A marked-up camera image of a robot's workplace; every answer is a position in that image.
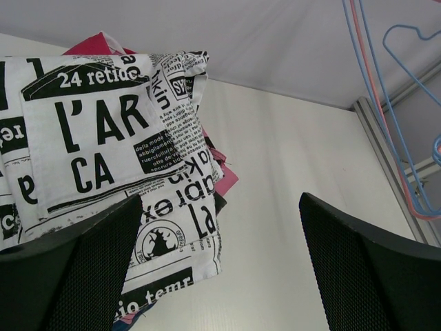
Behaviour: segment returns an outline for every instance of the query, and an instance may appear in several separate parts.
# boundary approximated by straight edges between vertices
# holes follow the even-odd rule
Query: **blue hanger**
[[[361,11],[361,14],[362,14],[362,20],[363,20],[363,23],[365,25],[365,32],[366,32],[366,36],[367,36],[367,41],[369,43],[369,49],[371,51],[371,56],[372,56],[372,59],[373,59],[373,63],[374,63],[374,66],[375,66],[375,69],[376,69],[376,72],[377,72],[377,75],[378,75],[378,80],[380,82],[382,91],[384,93],[384,97],[386,99],[387,106],[388,106],[388,108],[390,110],[391,119],[392,119],[392,121],[394,123],[394,126],[396,128],[396,132],[398,134],[398,138],[399,138],[399,140],[400,140],[400,142],[402,144],[403,151],[406,154],[407,159],[409,160],[409,167],[411,168],[411,172],[412,172],[412,174],[414,175],[414,177],[416,179],[416,184],[417,184],[417,187],[418,187],[418,192],[421,194],[420,197],[417,196],[416,191],[413,189],[412,185],[410,184],[409,179],[407,178],[407,176],[406,176],[406,174],[404,172],[404,167],[403,167],[403,164],[401,163],[400,156],[397,153],[397,150],[396,150],[396,148],[394,146],[393,141],[391,140],[390,136],[387,134],[387,129],[385,128],[384,123],[382,121],[379,121],[380,127],[381,127],[382,131],[384,132],[384,137],[387,140],[387,143],[388,143],[389,147],[391,148],[391,152],[392,152],[392,154],[394,156],[394,159],[396,160],[397,167],[398,167],[399,171],[402,173],[402,176],[403,176],[404,181],[405,181],[405,185],[408,187],[410,198],[412,200],[412,205],[413,205],[415,211],[418,214],[422,214],[422,215],[424,215],[426,217],[441,217],[441,208],[440,209],[435,209],[435,208],[433,208],[431,206],[430,200],[429,200],[429,198],[428,198],[428,196],[427,196],[427,194],[426,194],[426,192],[424,190],[423,183],[420,180],[420,178],[418,176],[418,173],[416,172],[415,166],[414,166],[413,161],[411,159],[411,155],[409,154],[409,150],[407,149],[407,145],[406,145],[406,143],[404,141],[404,137],[402,136],[402,133],[401,133],[401,130],[400,130],[400,126],[399,126],[399,124],[397,122],[395,113],[393,111],[391,102],[389,100],[389,96],[388,96],[388,93],[386,91],[386,87],[384,85],[384,81],[383,81],[383,78],[382,78],[382,73],[380,71],[380,68],[379,68],[379,65],[378,65],[378,62],[377,62],[377,59],[376,59],[376,56],[375,56],[375,52],[373,50],[373,45],[372,45],[371,37],[370,37],[370,34],[369,34],[369,26],[368,26],[368,23],[367,23],[367,20],[366,20],[366,16],[365,16],[365,11],[364,11],[364,8],[363,8],[363,0],[358,0],[358,2],[360,4],[360,11]],[[376,102],[374,101],[373,89],[370,86],[370,82],[367,79],[366,69],[364,68],[364,66],[362,64],[362,59],[361,59],[361,56],[360,56],[360,52],[359,52],[358,47],[356,45],[356,41],[355,41],[355,38],[354,38],[354,35],[353,35],[353,32],[352,32],[351,22],[349,20],[349,15],[348,15],[348,11],[347,11],[345,0],[342,0],[342,3],[343,3],[343,9],[345,11],[345,18],[346,18],[348,29],[349,29],[349,35],[351,37],[351,41],[352,41],[352,44],[353,44],[353,47],[354,47],[354,51],[356,53],[356,58],[357,58],[357,61],[358,61],[358,65],[360,66],[361,73],[362,73],[362,76],[363,76],[363,80],[365,81],[365,84],[366,84],[369,96],[371,97],[371,100],[373,101],[373,106],[374,106],[374,110],[375,110],[374,112],[377,113],[377,117],[379,117],[380,116],[380,112],[382,110],[377,106]],[[390,51],[390,49],[389,49],[389,54],[393,58],[395,58],[397,63],[400,63],[398,58],[392,53],[392,51]],[[440,145],[441,145],[441,137],[438,137],[437,141],[435,142],[435,144],[433,146],[434,150],[438,150]],[[438,158],[437,155],[435,155],[435,156],[436,156],[436,158],[434,158],[434,159],[439,160],[440,163],[441,163],[441,158]]]
[[[438,36],[439,34],[441,34],[441,30],[431,34],[430,36],[424,36],[421,33],[421,30],[415,26],[408,26],[406,24],[395,24],[394,26],[391,26],[386,33],[384,34],[383,37],[383,47],[386,49],[386,51],[391,55],[391,57],[396,61],[396,63],[398,63],[398,65],[412,78],[413,81],[415,81],[421,88],[423,91],[426,92],[426,94],[435,101],[436,104],[438,104],[441,107],[441,101],[435,96],[433,95],[432,92],[430,92],[430,90],[428,88],[426,88],[426,86],[424,86],[423,83],[421,83],[421,81],[416,78],[409,69],[406,68],[406,66],[403,64],[403,62],[401,62],[399,60],[399,58],[397,58],[397,56],[392,52],[392,50],[390,49],[390,47],[387,45],[386,40],[387,40],[387,36],[389,35],[389,33],[396,29],[396,28],[403,28],[403,29],[408,29],[408,30],[414,30],[416,31],[418,38],[420,38],[421,40],[424,41],[429,41],[433,38],[435,38],[436,36]],[[432,158],[433,160],[439,165],[441,166],[441,134],[435,139],[435,141],[433,142],[433,148],[432,148]]]

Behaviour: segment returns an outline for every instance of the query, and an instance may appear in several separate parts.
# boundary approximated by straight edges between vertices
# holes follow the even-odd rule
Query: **black and white fabric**
[[[218,274],[223,174],[196,113],[207,60],[0,58],[0,249],[138,193],[144,214],[115,319]]]

